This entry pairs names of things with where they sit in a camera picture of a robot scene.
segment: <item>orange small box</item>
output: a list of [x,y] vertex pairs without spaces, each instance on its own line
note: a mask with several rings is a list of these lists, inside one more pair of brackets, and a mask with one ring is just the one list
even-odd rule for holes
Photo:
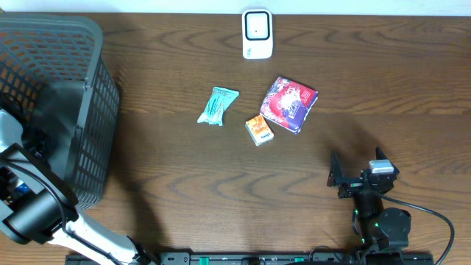
[[272,140],[275,136],[262,115],[246,121],[245,127],[249,130],[250,136],[252,136],[256,146]]

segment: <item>candy wrapper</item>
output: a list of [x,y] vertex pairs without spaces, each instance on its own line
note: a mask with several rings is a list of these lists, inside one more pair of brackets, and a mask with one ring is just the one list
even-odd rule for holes
[[245,123],[245,127],[249,130],[250,136],[256,146],[266,143],[273,139],[273,132],[268,127],[262,115],[256,116]]
[[237,97],[238,91],[214,87],[205,111],[198,118],[198,123],[207,122],[211,125],[218,124],[222,126],[222,114]]
[[317,100],[317,91],[278,77],[263,100],[260,114],[297,134]]

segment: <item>gray plastic basket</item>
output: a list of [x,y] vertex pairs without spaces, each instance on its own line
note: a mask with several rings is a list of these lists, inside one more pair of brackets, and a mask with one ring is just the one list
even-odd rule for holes
[[87,18],[0,14],[0,91],[51,138],[51,170],[81,208],[102,198],[118,112],[102,44],[101,29]]

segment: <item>wall outlet device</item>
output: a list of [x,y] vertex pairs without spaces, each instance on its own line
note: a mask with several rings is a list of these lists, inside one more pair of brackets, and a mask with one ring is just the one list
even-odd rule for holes
[[273,53],[272,14],[265,9],[242,14],[242,54],[246,59],[266,59]]

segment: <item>wood grain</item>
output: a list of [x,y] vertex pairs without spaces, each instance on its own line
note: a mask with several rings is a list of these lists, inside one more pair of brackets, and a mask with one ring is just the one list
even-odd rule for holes
[[[471,259],[471,19],[276,15],[268,60],[241,56],[239,15],[84,14],[104,31],[121,91],[105,198],[88,213],[155,250],[307,251],[358,244],[353,202],[326,187],[330,153],[350,174],[383,147],[391,197],[443,213]],[[244,122],[284,76],[319,91],[301,133]],[[241,92],[223,127],[197,124],[213,86]],[[449,230],[410,210],[409,250],[437,259]],[[61,264],[61,247],[0,236],[0,264]]]

